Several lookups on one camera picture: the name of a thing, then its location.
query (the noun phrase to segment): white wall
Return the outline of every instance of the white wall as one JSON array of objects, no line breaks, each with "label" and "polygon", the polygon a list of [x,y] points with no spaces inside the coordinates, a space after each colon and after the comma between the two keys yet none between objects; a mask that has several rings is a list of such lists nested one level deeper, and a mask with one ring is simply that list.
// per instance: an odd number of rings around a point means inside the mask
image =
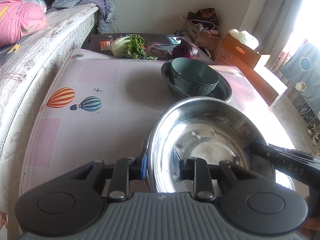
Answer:
[{"label": "white wall", "polygon": [[[180,27],[177,14],[213,7],[214,0],[117,0],[120,32],[173,33]],[[114,25],[110,32],[116,31]]]},{"label": "white wall", "polygon": [[222,37],[230,29],[239,29],[251,0],[214,0]]}]

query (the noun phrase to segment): plastic bag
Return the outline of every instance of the plastic bag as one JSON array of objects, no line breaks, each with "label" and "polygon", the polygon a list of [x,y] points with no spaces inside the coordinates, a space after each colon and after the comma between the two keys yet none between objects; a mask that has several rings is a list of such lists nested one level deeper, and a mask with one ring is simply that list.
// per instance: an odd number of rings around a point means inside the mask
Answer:
[{"label": "plastic bag", "polygon": [[259,46],[259,41],[247,31],[240,32],[237,29],[233,29],[228,31],[228,33],[252,50],[255,50]]}]

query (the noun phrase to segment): pink blanket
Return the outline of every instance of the pink blanket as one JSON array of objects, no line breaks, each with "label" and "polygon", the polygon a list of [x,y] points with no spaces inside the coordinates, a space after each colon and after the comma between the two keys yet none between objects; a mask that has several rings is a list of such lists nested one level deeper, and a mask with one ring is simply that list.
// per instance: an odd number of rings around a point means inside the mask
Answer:
[{"label": "pink blanket", "polygon": [[14,44],[45,26],[45,15],[33,0],[0,1],[0,47]]}]

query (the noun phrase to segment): mattress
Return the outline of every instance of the mattress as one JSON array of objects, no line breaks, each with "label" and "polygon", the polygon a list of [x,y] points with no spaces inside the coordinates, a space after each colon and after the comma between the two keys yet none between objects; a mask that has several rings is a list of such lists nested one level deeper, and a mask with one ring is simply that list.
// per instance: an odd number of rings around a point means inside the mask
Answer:
[{"label": "mattress", "polygon": [[47,14],[47,26],[30,35],[0,68],[0,211],[9,217],[41,103],[63,60],[96,24],[97,10],[87,4]]}]

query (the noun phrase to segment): shoe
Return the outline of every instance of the shoe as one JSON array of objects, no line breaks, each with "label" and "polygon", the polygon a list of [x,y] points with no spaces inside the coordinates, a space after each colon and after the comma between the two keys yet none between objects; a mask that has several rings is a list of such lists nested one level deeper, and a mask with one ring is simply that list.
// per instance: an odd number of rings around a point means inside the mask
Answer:
[{"label": "shoe", "polygon": [[320,141],[320,135],[318,133],[315,133],[313,136],[312,136],[312,145],[314,147],[316,147],[316,145],[318,144],[318,142]]},{"label": "shoe", "polygon": [[316,131],[316,125],[313,123],[307,127],[307,133],[309,136],[312,136],[312,134]]}]

